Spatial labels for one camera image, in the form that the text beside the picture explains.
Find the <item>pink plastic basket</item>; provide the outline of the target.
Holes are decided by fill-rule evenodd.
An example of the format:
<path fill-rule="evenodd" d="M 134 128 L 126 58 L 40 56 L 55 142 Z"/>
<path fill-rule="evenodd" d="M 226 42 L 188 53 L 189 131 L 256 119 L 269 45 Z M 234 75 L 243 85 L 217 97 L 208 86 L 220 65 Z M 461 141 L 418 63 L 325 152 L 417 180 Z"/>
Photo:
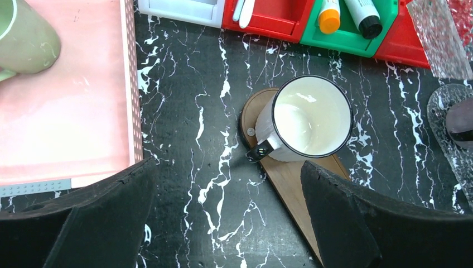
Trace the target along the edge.
<path fill-rule="evenodd" d="M 81 188 L 143 158 L 132 1 L 31 1 L 54 65 L 1 82 L 1 197 Z"/>

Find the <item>red toothbrush bin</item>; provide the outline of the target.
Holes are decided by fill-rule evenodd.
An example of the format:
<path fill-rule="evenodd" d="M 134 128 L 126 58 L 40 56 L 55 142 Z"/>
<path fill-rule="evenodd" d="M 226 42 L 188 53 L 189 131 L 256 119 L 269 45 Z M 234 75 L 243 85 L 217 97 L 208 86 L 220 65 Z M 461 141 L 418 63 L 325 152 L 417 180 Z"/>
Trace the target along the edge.
<path fill-rule="evenodd" d="M 314 0 L 255 1 L 249 25 L 240 28 L 238 23 L 233 21 L 237 1 L 229 0 L 224 5 L 222 28 L 298 43 L 314 3 Z"/>

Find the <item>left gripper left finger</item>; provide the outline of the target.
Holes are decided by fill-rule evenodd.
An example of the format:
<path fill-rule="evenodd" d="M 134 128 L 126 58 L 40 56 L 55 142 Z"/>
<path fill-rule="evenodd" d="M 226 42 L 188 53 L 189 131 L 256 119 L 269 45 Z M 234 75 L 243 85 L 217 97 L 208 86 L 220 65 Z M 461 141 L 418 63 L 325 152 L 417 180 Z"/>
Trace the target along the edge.
<path fill-rule="evenodd" d="M 134 267 L 157 164 L 142 160 L 97 183 L 1 213 L 2 267 Z"/>

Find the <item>white plastic bin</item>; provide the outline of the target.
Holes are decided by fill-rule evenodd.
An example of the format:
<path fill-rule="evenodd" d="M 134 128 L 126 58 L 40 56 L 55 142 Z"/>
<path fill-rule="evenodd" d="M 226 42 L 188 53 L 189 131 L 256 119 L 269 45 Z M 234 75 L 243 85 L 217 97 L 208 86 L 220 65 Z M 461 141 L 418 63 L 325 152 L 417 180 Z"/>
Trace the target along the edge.
<path fill-rule="evenodd" d="M 140 13 L 221 28 L 225 0 L 138 0 Z"/>

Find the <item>purple ceramic mug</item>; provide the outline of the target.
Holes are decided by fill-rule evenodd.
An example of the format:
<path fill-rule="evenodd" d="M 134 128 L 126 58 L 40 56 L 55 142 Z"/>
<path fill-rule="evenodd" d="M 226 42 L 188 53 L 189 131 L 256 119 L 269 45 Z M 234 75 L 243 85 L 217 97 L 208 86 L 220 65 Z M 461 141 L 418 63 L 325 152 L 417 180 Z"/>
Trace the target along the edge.
<path fill-rule="evenodd" d="M 472 150 L 472 98 L 454 104 L 446 114 L 446 130 L 452 141 Z"/>

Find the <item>white toothbrush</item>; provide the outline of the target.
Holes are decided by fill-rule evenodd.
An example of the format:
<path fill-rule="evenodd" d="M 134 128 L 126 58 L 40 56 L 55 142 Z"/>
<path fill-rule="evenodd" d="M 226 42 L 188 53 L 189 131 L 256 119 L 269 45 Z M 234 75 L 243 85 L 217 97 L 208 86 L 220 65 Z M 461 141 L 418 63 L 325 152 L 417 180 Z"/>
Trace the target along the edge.
<path fill-rule="evenodd" d="M 246 28 L 252 18 L 255 0 L 237 0 L 232 20 L 237 22 L 240 28 Z"/>

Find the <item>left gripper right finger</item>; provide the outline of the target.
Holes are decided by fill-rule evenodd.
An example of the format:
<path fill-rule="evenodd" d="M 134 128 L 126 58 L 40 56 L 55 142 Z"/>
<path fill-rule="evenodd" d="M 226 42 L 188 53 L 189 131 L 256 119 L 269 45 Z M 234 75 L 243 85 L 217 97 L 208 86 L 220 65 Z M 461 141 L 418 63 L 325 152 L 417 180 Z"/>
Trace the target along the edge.
<path fill-rule="evenodd" d="M 324 267 L 471 267 L 472 216 L 382 195 L 306 161 L 302 191 Z"/>

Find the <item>orange cap toothpaste tube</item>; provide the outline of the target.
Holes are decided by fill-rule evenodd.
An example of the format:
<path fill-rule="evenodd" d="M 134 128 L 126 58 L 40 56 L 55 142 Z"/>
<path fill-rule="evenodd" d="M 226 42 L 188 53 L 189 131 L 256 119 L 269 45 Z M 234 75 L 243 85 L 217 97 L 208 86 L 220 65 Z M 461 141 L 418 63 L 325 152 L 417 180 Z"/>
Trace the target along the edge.
<path fill-rule="evenodd" d="M 336 32 L 341 25 L 339 0 L 323 0 L 317 21 L 323 34 Z"/>

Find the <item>clear acrylic holder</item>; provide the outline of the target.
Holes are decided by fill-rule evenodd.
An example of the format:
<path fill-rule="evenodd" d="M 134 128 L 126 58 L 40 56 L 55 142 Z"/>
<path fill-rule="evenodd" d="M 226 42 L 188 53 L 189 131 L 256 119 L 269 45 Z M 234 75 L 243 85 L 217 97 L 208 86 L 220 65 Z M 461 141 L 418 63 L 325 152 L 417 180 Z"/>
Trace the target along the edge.
<path fill-rule="evenodd" d="M 410 1 L 414 29 L 433 76 L 472 79 L 472 1 Z"/>

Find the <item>red holder bin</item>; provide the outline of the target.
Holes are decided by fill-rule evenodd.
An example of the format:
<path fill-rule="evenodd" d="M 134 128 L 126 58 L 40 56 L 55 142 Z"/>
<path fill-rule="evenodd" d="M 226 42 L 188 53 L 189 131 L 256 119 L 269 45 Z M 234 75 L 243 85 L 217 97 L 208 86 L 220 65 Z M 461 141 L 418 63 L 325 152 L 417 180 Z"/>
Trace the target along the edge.
<path fill-rule="evenodd" d="M 400 1 L 399 14 L 375 57 L 385 61 L 430 69 L 423 46 L 416 34 L 407 4 Z"/>

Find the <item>cream ceramic mug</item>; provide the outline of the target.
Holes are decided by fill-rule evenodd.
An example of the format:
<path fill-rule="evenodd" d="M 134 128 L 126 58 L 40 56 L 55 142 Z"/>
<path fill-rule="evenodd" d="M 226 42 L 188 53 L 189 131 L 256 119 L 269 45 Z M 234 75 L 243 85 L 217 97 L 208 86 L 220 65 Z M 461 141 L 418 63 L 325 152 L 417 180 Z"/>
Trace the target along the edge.
<path fill-rule="evenodd" d="M 351 103 L 339 86 L 317 75 L 297 76 L 257 115 L 257 144 L 246 158 L 296 162 L 331 156 L 347 143 L 353 121 Z"/>

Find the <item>brown oval wooden tray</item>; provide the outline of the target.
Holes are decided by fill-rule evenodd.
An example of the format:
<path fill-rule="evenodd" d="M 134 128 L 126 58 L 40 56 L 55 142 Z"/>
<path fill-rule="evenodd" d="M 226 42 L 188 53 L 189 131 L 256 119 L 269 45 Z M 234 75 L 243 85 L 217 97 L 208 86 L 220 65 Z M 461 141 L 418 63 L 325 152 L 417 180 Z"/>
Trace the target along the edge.
<path fill-rule="evenodd" d="M 257 139 L 250 130 L 255 127 L 257 116 L 277 90 L 277 88 L 260 90 L 246 101 L 239 118 L 239 132 L 247 147 L 252 148 L 257 144 Z M 300 181 L 304 162 L 280 162 L 265 157 L 260 164 L 314 257 L 321 261 Z"/>

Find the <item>green ceramic mug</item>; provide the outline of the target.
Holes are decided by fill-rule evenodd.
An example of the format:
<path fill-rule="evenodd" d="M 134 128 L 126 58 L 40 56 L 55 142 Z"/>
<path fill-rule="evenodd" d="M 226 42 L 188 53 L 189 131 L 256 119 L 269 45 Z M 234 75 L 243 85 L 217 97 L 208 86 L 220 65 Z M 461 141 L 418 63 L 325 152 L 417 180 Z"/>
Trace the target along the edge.
<path fill-rule="evenodd" d="M 44 71 L 60 53 L 55 29 L 26 1 L 1 1 L 1 81 Z"/>

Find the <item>green toothpaste bin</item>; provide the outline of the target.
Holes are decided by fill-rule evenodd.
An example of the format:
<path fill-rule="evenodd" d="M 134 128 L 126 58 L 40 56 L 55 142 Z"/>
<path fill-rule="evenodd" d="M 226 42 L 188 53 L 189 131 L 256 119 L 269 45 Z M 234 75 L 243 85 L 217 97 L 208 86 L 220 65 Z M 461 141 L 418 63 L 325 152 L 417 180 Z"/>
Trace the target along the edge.
<path fill-rule="evenodd" d="M 380 21 L 383 26 L 383 30 L 378 37 L 372 40 L 362 37 L 344 1 L 339 2 L 341 11 L 339 29 L 329 35 L 322 33 L 317 21 L 322 1 L 315 1 L 300 43 L 366 58 L 373 57 L 397 18 L 399 1 L 375 0 L 373 3 L 380 14 Z"/>

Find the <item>black cap toothpaste tube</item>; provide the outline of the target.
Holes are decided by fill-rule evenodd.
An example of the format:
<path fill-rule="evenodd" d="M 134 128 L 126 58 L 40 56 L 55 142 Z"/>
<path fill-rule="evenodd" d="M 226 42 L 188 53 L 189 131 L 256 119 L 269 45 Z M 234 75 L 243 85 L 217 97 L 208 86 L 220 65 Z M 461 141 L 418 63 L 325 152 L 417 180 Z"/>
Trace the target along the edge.
<path fill-rule="evenodd" d="M 372 40 L 381 34 L 383 26 L 372 0 L 345 0 L 345 4 L 364 39 Z"/>

